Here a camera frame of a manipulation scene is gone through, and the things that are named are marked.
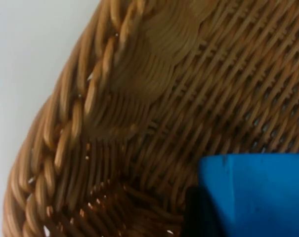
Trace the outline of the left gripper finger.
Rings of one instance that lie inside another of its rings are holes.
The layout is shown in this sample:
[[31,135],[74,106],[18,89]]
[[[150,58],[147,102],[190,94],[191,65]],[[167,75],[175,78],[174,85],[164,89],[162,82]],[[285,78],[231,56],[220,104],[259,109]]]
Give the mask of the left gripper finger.
[[207,190],[189,187],[185,194],[185,212],[182,224],[184,237],[221,237],[223,228]]

